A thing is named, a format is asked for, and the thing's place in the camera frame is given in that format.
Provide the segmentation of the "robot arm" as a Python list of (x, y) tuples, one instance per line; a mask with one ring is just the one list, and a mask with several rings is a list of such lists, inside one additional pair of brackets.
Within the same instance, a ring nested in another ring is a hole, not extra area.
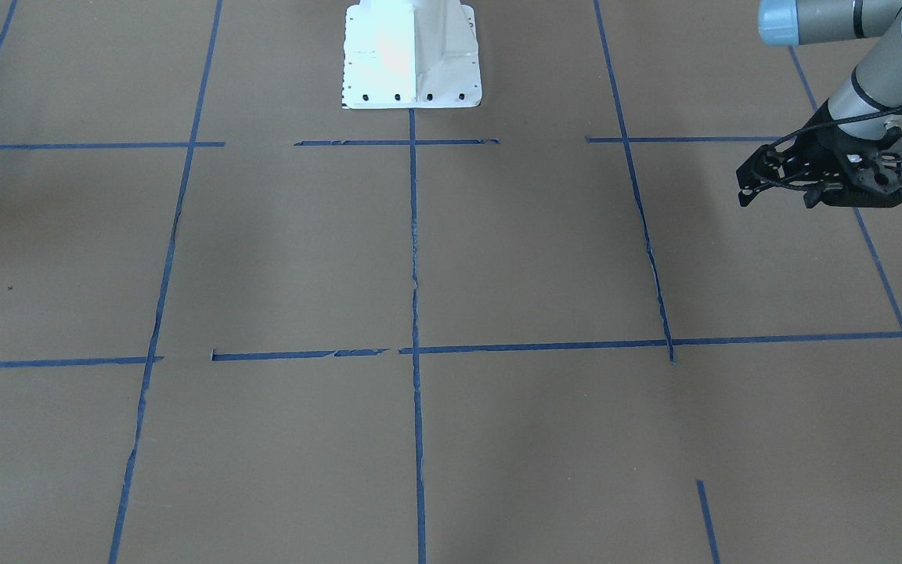
[(772, 46), (870, 45), (802, 128), (738, 167), (738, 203), (781, 189), (808, 208), (902, 204), (902, 1), (763, 1), (756, 26)]

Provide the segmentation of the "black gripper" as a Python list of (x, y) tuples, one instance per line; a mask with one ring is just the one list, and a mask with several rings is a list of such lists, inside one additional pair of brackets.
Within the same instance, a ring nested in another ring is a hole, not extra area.
[(838, 125), (809, 121), (799, 157), (762, 144), (736, 170), (738, 204), (748, 207), (773, 188), (804, 193), (804, 204), (894, 208), (902, 204), (902, 128), (885, 126), (881, 139), (855, 138)]

